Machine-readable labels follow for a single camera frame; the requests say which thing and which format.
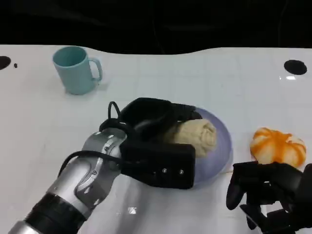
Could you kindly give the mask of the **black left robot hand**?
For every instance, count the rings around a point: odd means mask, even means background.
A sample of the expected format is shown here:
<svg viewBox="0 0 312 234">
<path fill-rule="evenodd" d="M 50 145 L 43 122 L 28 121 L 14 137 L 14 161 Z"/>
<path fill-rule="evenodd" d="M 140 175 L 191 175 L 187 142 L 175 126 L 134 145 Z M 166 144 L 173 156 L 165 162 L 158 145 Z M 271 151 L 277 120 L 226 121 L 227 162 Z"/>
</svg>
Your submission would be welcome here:
<svg viewBox="0 0 312 234">
<path fill-rule="evenodd" d="M 180 122 L 202 119 L 202 116 L 194 106 L 139 97 L 122 109 L 118 119 L 130 126 L 140 140 L 150 141 Z"/>
</svg>

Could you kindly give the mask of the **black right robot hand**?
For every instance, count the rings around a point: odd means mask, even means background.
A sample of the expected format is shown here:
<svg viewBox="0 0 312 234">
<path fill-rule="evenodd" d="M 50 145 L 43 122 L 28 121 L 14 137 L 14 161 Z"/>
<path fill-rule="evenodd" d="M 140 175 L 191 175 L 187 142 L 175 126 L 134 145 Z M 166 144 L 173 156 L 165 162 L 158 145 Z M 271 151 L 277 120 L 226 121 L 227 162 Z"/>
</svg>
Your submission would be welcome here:
<svg viewBox="0 0 312 234">
<path fill-rule="evenodd" d="M 236 163 L 227 190 L 229 210 L 240 207 L 251 230 L 294 234 L 312 226 L 312 166 Z"/>
</svg>

